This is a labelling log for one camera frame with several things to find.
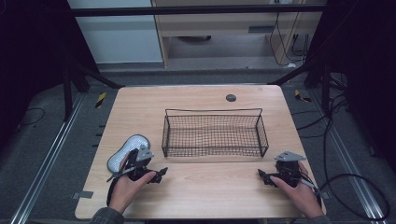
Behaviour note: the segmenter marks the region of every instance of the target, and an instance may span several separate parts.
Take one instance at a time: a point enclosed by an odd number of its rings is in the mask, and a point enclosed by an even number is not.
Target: wire basket
[[[268,149],[262,109],[165,109],[163,155],[264,157]]]

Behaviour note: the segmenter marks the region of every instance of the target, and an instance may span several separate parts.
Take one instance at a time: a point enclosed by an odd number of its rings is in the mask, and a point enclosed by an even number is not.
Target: hand
[[[308,175],[308,171],[303,164],[299,161],[300,171]],[[294,205],[305,215],[306,218],[311,219],[314,217],[324,216],[323,211],[317,201],[317,196],[313,190],[301,181],[297,187],[292,188],[285,181],[275,176],[271,176],[271,180],[282,189],[288,197],[293,201]]]
[[[124,164],[124,161],[127,159],[127,157],[128,155],[122,160],[120,166]],[[155,175],[155,172],[147,173],[135,182],[132,181],[128,175],[123,175],[120,177],[116,186],[114,186],[113,193],[111,194],[111,201],[108,207],[118,211],[120,214],[123,214],[125,209],[134,200],[136,193],[142,189],[143,186],[145,186]]]

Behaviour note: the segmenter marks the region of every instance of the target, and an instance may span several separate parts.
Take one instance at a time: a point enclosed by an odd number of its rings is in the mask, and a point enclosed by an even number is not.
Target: sleeve
[[[332,224],[330,219],[326,216],[314,217],[308,220],[308,224]]]
[[[104,207],[99,209],[92,217],[90,224],[122,224],[124,217],[114,209]]]

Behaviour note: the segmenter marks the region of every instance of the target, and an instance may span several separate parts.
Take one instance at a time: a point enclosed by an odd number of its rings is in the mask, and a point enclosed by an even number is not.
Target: sneaker
[[[110,157],[107,161],[107,169],[112,174],[115,174],[120,169],[120,163],[125,158],[125,155],[135,148],[140,148],[143,145],[146,148],[149,148],[149,140],[140,134],[135,134],[128,138],[128,140],[124,143],[124,145],[120,148],[116,154]]]

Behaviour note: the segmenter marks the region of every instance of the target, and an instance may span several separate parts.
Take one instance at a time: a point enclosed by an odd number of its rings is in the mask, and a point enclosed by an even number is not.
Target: gray floor
[[[191,42],[175,38],[172,44],[171,58],[166,68],[138,67],[132,73],[103,73],[103,75],[128,86],[264,84],[283,77],[291,70],[286,65],[276,63],[263,36],[212,36],[207,42]],[[103,125],[106,124],[117,94],[117,90],[111,90],[102,83],[90,78],[89,81],[92,85],[89,93],[81,94],[74,91],[75,100],[82,97],[81,108],[36,198],[35,206],[30,211],[28,219],[31,222],[82,222],[74,215],[78,201],[73,199],[72,195],[83,188],[96,147],[100,142],[100,135],[104,130]],[[304,74],[282,86],[297,128],[321,117],[321,111],[316,104],[318,100],[308,103],[294,97],[295,90],[305,93],[303,81]],[[100,108],[95,108],[98,95],[103,91],[106,92],[104,103]],[[319,93],[320,87],[306,92],[312,99],[316,99]],[[340,93],[332,91],[332,97]],[[39,93],[30,107],[42,110],[27,111],[21,123],[36,122],[22,125],[15,132],[7,147],[7,154],[0,159],[2,180],[0,220],[5,223],[13,217],[20,206],[63,125],[62,86]],[[396,189],[395,174],[383,158],[370,155],[369,146],[353,116],[347,112],[347,107],[342,106],[334,113],[333,126],[328,134],[326,147],[323,146],[322,136],[312,137],[324,133],[325,128],[325,121],[321,121],[299,131],[318,184],[322,185],[325,182],[323,156],[326,154],[329,176],[349,172],[352,166],[355,172],[372,180],[383,190],[393,208],[396,204],[396,197],[393,196]],[[356,187],[359,183],[343,178],[333,182],[332,186],[348,206],[365,214],[364,205],[361,203],[364,198],[360,197],[359,188]],[[381,197],[374,190],[372,193],[375,201],[384,210]],[[330,198],[324,202],[328,216],[334,223],[370,223],[348,212],[331,193]],[[396,215],[393,211],[387,222],[396,223]],[[285,220],[269,219],[268,223],[285,223]]]

